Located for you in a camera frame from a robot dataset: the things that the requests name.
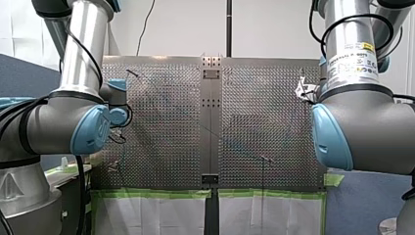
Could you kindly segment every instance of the gray robot arm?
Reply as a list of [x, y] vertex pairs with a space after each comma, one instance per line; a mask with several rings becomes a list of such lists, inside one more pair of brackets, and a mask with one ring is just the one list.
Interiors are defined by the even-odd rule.
[[[399, 32], [415, 1], [379, 1], [377, 13]], [[369, 14], [369, 0], [321, 0], [326, 27], [344, 17]], [[385, 23], [355, 18], [326, 37], [327, 84], [313, 107], [313, 135], [319, 161], [328, 167], [411, 174], [415, 167], [414, 106], [395, 104], [378, 80], [378, 58], [390, 46]]]
[[[100, 66], [107, 22], [113, 18], [114, 10], [102, 0], [71, 4], [69, 8], [62, 1], [33, 0], [36, 12], [46, 22], [69, 20], [70, 32]], [[66, 27], [52, 27], [61, 29], [59, 32], [51, 30], [58, 51], [64, 44], [61, 39], [68, 32]], [[85, 49], [72, 37], [66, 41], [59, 88], [51, 92], [47, 104], [22, 113], [8, 125], [0, 140], [0, 162], [24, 161], [45, 154], [92, 154], [103, 148], [110, 125], [123, 125], [127, 120], [125, 81], [112, 79], [103, 84], [99, 68], [94, 67]]]

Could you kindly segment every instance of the vertical metal rail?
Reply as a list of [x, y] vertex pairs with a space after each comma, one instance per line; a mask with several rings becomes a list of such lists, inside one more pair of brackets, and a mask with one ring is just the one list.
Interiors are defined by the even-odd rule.
[[226, 57], [232, 57], [232, 0], [226, 4]]

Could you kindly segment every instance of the metal bracket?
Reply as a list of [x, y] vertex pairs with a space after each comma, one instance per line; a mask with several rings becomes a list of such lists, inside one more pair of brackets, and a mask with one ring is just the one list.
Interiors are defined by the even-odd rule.
[[214, 188], [218, 184], [219, 136], [222, 100], [222, 58], [202, 57], [201, 119], [206, 128], [202, 131], [203, 156], [202, 184]]
[[202, 174], [202, 184], [218, 184], [218, 174]]

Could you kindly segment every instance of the white paper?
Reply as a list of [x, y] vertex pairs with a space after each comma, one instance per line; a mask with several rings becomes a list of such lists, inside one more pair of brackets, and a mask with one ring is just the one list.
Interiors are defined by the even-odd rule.
[[253, 198], [219, 198], [219, 234], [250, 235]]
[[290, 199], [254, 197], [250, 235], [286, 234]]
[[219, 198], [220, 235], [320, 235], [322, 200]]
[[291, 199], [288, 235], [320, 235], [322, 200]]
[[205, 199], [161, 200], [161, 234], [204, 235]]
[[204, 235], [206, 199], [103, 199], [96, 235]]
[[140, 200], [105, 199], [98, 205], [96, 234], [135, 235], [131, 231], [141, 231]]

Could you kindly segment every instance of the blue joint cap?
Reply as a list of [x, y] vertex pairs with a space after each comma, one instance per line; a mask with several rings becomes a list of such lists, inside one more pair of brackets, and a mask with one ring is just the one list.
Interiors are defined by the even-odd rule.
[[128, 113], [120, 108], [111, 109], [110, 120], [112, 125], [123, 125], [128, 120]]
[[384, 73], [385, 71], [388, 70], [389, 66], [391, 64], [391, 58], [390, 57], [386, 57], [381, 66], [379, 67], [379, 73]]
[[106, 106], [91, 108], [79, 121], [70, 140], [74, 155], [93, 154], [105, 145], [110, 133], [110, 111]]
[[320, 57], [320, 63], [318, 64], [319, 67], [324, 66], [327, 63], [326, 58]]
[[108, 85], [120, 91], [127, 91], [127, 82], [125, 79], [112, 78], [108, 81]]
[[346, 138], [329, 109], [322, 104], [312, 107], [314, 150], [318, 162], [333, 168], [353, 169], [353, 158]]
[[17, 103], [33, 100], [32, 97], [2, 97], [0, 98], [0, 110], [6, 109], [9, 106], [16, 105]]

